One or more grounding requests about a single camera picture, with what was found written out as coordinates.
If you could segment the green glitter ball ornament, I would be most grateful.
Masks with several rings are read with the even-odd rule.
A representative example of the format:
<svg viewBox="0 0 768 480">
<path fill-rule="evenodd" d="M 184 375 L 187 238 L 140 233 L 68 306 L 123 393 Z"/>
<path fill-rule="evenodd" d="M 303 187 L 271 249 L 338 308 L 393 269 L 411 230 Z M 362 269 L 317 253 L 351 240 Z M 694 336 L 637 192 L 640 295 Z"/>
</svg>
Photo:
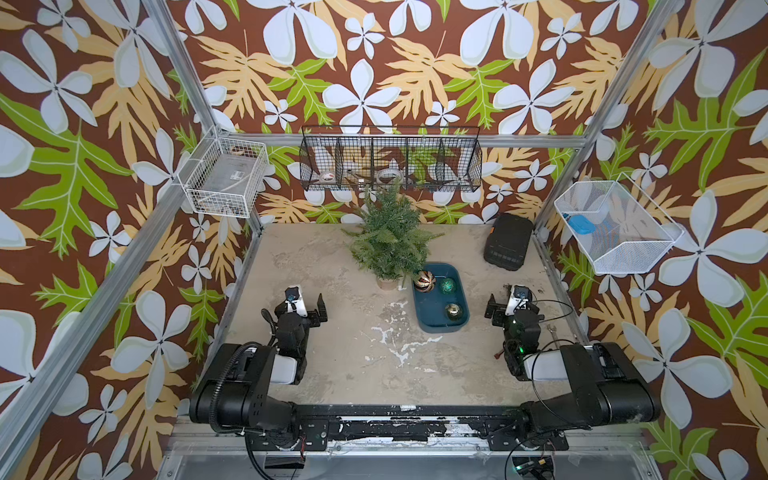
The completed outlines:
<svg viewBox="0 0 768 480">
<path fill-rule="evenodd" d="M 439 288 L 442 294 L 450 295 L 457 289 L 457 283 L 453 278 L 445 277 L 439 282 Z"/>
</svg>

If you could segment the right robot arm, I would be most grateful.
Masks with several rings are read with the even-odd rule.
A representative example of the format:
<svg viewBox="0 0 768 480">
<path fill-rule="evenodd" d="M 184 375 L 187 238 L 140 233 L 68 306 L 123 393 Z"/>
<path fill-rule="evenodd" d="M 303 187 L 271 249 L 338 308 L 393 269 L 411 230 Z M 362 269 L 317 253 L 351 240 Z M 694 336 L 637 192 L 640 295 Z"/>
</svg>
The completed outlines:
<svg viewBox="0 0 768 480">
<path fill-rule="evenodd" d="M 624 350 L 614 342 L 582 345 L 565 338 L 539 344 L 544 316 L 528 293 L 506 304 L 490 297 L 484 316 L 503 330 L 502 357 L 511 375 L 528 381 L 568 382 L 570 391 L 521 405 L 527 429 L 536 432 L 650 422 L 661 414 L 661 400 Z"/>
</svg>

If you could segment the red gold striped ornament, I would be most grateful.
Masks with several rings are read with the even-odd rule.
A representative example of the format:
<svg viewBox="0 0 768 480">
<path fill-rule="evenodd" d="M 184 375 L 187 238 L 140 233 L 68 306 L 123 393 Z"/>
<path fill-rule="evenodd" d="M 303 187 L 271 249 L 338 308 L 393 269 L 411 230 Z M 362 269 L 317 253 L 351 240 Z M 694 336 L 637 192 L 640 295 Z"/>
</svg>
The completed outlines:
<svg viewBox="0 0 768 480">
<path fill-rule="evenodd" d="M 416 274 L 413 280 L 414 289 L 421 293 L 428 293 L 432 291 L 436 284 L 436 278 L 432 272 L 428 270 L 422 270 Z"/>
</svg>

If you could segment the gold ball ornament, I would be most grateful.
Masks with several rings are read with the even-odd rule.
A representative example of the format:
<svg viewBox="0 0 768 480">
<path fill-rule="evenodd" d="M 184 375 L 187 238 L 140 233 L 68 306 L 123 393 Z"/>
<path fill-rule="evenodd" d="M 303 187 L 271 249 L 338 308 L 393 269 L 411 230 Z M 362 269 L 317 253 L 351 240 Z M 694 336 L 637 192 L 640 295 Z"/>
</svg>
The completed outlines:
<svg viewBox="0 0 768 480">
<path fill-rule="evenodd" d="M 450 321 L 460 321 L 463 318 L 463 313 L 463 308 L 459 304 L 449 303 L 445 306 L 445 314 Z"/>
</svg>

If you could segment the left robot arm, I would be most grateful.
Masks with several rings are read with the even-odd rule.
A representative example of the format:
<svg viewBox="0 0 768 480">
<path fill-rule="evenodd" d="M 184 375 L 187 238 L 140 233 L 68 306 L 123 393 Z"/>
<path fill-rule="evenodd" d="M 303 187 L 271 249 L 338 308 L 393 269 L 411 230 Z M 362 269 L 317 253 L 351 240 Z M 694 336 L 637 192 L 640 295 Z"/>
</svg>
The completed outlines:
<svg viewBox="0 0 768 480">
<path fill-rule="evenodd" d="M 189 417 L 216 433 L 261 431 L 298 435 L 296 406 L 269 396 L 271 385 L 297 385 L 307 367 L 310 330 L 328 321 L 322 296 L 308 310 L 300 288 L 285 291 L 273 311 L 263 309 L 267 343 L 221 345 L 190 399 Z"/>
</svg>

